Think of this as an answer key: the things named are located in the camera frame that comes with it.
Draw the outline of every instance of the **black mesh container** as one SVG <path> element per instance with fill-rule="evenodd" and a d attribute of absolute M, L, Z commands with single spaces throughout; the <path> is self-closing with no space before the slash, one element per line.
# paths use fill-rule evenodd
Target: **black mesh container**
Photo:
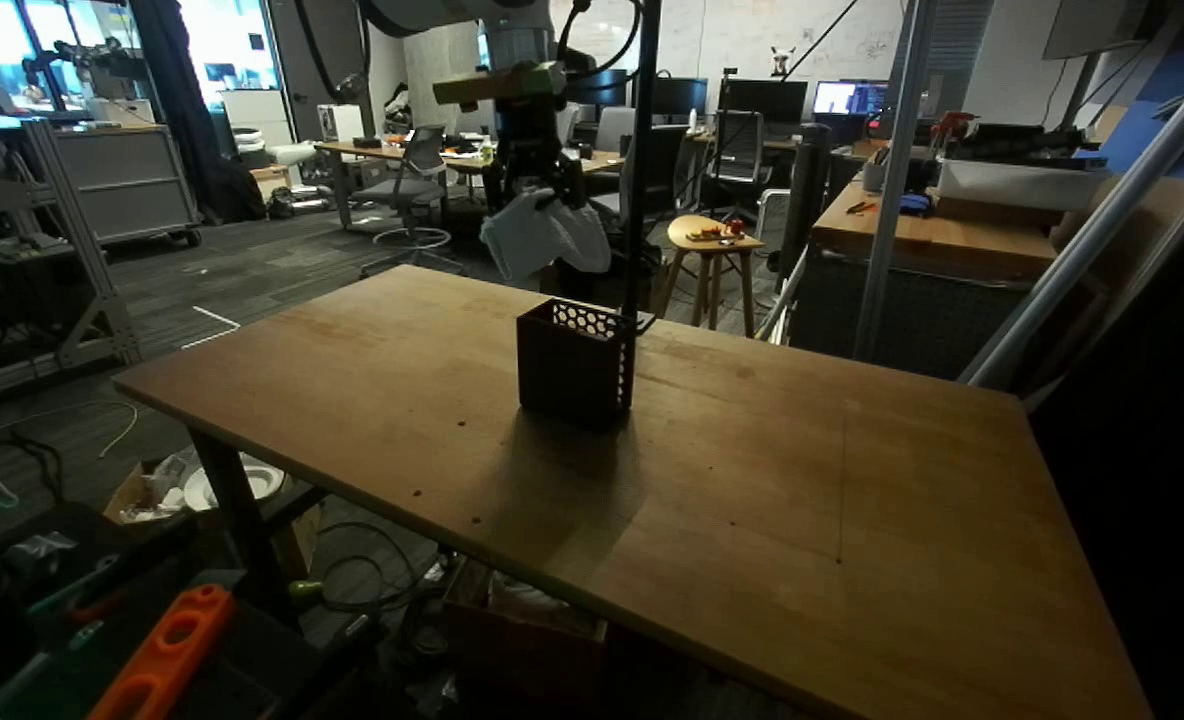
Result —
<path fill-rule="evenodd" d="M 519 409 L 581 427 L 627 417 L 627 340 L 620 315 L 593 304 L 548 301 L 517 315 Z"/>

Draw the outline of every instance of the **wooden stool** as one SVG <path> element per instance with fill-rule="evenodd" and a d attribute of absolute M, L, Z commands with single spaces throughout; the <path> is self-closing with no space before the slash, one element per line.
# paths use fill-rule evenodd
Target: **wooden stool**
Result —
<path fill-rule="evenodd" d="M 654 315 L 668 313 L 674 275 L 689 273 L 685 260 L 700 256 L 700 291 L 696 291 L 693 323 L 707 320 L 707 329 L 714 329 L 719 275 L 739 273 L 739 281 L 743 281 L 743 332 L 753 334 L 753 249 L 759 249 L 759 239 L 756 234 L 731 234 L 731 227 L 713 220 L 713 214 L 674 214 L 668 223 L 668 242 L 670 242 L 670 268 L 664 273 L 664 288 L 654 297 Z"/>

